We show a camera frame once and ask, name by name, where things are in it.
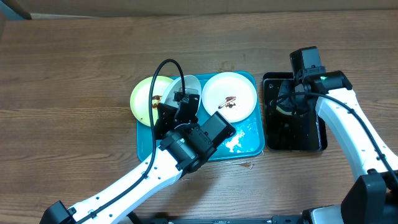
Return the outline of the yellow green sponge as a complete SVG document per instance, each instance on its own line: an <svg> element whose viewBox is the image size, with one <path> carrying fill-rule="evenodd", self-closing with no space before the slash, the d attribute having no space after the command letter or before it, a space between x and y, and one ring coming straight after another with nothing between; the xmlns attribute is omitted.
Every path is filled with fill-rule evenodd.
<svg viewBox="0 0 398 224"><path fill-rule="evenodd" d="M292 116L295 113L294 107L286 105L277 105L276 110L281 114Z"/></svg>

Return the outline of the yellow plate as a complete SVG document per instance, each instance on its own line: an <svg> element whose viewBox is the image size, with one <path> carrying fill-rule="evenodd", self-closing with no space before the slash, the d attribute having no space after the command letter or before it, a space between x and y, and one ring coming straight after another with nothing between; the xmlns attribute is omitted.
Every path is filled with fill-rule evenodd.
<svg viewBox="0 0 398 224"><path fill-rule="evenodd" d="M164 93L173 80L169 77L158 76L152 95L152 115L154 123L158 119L158 104L164 97ZM150 126L149 120L149 91L152 77L140 81L133 89L130 97L130 107L134 117L146 126Z"/></svg>

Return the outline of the white front plate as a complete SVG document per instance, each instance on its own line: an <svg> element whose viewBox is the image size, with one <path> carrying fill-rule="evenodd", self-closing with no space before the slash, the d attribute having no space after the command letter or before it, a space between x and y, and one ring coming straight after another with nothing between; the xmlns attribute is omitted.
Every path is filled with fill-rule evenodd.
<svg viewBox="0 0 398 224"><path fill-rule="evenodd" d="M201 93L202 87L200 81L197 77L193 75L184 76L185 81L185 89L186 93L192 93L199 95L199 103L201 103ZM175 91L182 91L182 81L181 78L176 78L165 90L164 94L162 95L162 99L160 103L173 106L178 108L178 104L174 101L174 92Z"/></svg>

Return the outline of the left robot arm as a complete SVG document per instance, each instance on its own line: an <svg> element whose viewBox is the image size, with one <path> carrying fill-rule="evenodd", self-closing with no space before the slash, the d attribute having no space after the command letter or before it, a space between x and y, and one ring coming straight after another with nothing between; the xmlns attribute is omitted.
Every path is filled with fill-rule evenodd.
<svg viewBox="0 0 398 224"><path fill-rule="evenodd" d="M61 201L51 205L40 220L44 223L119 223L136 207L185 174L197 171L235 132L215 112L198 124L198 98L177 93L178 107L159 103L158 118L150 128L152 152L135 169L100 193L66 208Z"/></svg>

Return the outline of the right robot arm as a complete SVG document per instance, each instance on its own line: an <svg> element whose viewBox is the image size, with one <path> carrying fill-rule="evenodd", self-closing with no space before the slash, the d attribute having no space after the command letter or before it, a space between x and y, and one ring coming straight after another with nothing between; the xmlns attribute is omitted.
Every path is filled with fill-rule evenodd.
<svg viewBox="0 0 398 224"><path fill-rule="evenodd" d="M340 204L273 222L396 223L397 156L363 113L344 73L267 73L263 87L269 149L321 151L330 129L354 177Z"/></svg>

